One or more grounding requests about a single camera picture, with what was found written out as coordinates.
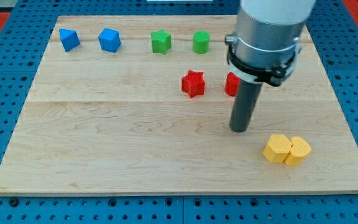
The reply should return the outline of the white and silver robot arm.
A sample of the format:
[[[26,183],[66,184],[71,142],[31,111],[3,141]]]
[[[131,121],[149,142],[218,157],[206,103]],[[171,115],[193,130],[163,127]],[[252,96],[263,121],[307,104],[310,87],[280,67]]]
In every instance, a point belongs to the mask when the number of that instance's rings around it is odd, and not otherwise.
[[[230,70],[242,81],[279,86],[294,71],[300,35],[315,0],[241,0],[225,37]]]

